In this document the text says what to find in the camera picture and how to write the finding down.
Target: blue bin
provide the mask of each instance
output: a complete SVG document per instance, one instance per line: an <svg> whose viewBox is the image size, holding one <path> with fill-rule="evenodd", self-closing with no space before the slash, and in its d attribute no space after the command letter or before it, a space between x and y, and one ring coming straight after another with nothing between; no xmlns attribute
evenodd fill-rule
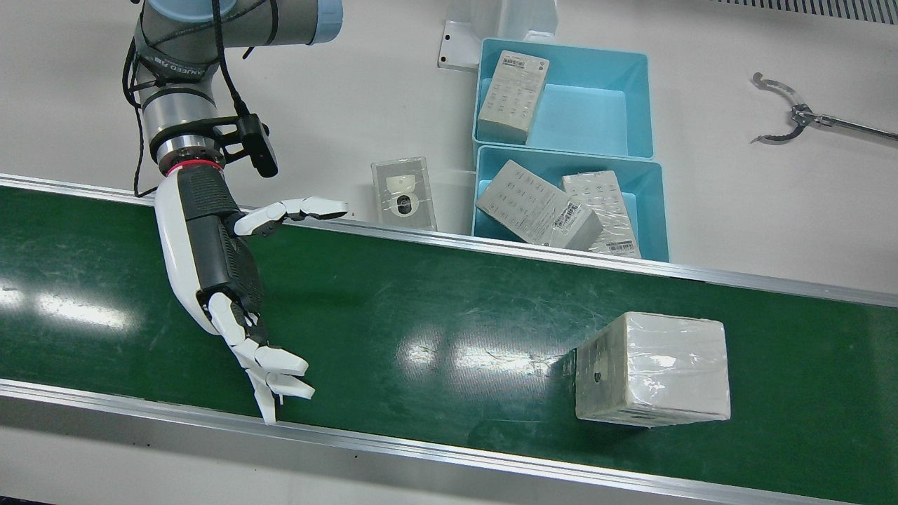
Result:
<svg viewBox="0 0 898 505"><path fill-rule="evenodd" d="M474 109L474 154L486 144L515 147L478 135L477 116L503 50L550 61L546 87L526 147L589 155L651 158L652 112L648 57L640 53L484 39Z"/></svg>
<svg viewBox="0 0 898 505"><path fill-rule="evenodd" d="M646 260L670 261L667 253L665 193L660 164L636 158L579 155L521 147L484 146L477 153L474 201L480 198L508 160L520 164L559 188L561 177L565 175L601 170L614 171L621 186L642 257ZM471 234L522 242L476 206Z"/></svg>

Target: conveyor belt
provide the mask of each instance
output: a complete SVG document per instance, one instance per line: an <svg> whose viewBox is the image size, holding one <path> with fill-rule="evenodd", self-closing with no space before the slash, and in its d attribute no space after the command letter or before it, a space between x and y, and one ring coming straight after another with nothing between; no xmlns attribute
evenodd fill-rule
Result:
<svg viewBox="0 0 898 505"><path fill-rule="evenodd" d="M169 290L150 208L0 188L0 378L258 415ZM898 309L285 227L253 241L280 419L865 503L898 500ZM628 310L726 326L733 419L579 421L571 350Z"/></svg>

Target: white box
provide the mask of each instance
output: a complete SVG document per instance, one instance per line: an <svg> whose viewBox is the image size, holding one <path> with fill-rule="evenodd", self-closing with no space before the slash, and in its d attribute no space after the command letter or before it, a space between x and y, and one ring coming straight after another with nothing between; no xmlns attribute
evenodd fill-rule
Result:
<svg viewBox="0 0 898 505"><path fill-rule="evenodd" d="M730 418L723 324L627 312L577 347L579 419L664 426Z"/></svg>
<svg viewBox="0 0 898 505"><path fill-rule="evenodd" d="M602 232L599 218L585 204L511 160L477 207L528 244L585 251Z"/></svg>
<svg viewBox="0 0 898 505"><path fill-rule="evenodd" d="M571 199L583 201L602 221L602 233L589 248L591 252L642 258L621 186L613 171L565 175L561 178L561 186Z"/></svg>
<svg viewBox="0 0 898 505"><path fill-rule="evenodd" d="M548 72L548 59L502 51L477 117L479 137L525 144Z"/></svg>

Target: barcode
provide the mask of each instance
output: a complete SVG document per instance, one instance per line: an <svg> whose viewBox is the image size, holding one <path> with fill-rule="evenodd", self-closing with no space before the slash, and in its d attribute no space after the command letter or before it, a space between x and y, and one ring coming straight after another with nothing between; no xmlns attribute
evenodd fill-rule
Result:
<svg viewBox="0 0 898 505"><path fill-rule="evenodd" d="M524 68L524 61L517 58L502 58L502 65Z"/></svg>
<svg viewBox="0 0 898 505"><path fill-rule="evenodd" d="M633 245L632 240L609 242L608 251L611 251L612 253L632 253L633 251L636 251L636 247Z"/></svg>
<svg viewBox="0 0 898 505"><path fill-rule="evenodd" d="M567 230L570 228L570 225L574 221L574 214L580 210L579 205L575 205L572 202L568 202L568 206L564 209L564 212L555 219L555 227Z"/></svg>

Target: metal tongs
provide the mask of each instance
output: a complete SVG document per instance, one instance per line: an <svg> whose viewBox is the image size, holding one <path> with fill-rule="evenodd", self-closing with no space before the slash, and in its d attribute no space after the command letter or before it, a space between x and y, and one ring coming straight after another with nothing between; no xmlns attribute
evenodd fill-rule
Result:
<svg viewBox="0 0 898 505"><path fill-rule="evenodd" d="M815 114L811 111L811 108L808 107L807 103L801 99L801 96L798 95L797 91L779 81L771 81L770 79L763 79L762 77L763 75L761 75L761 72L756 72L752 76L752 82L754 82L754 85L758 86L758 89L773 91L785 96L792 103L792 120L795 121L796 126L791 133L787 133L786 135L761 135L755 140L752 140L752 142L762 142L764 144L773 145L783 144L798 137L798 135L805 130L805 127L811 123L817 123L827 127L839 126L898 141L898 133L859 125L858 123L852 123L851 121L840 120L839 118L828 116L826 114Z"/></svg>

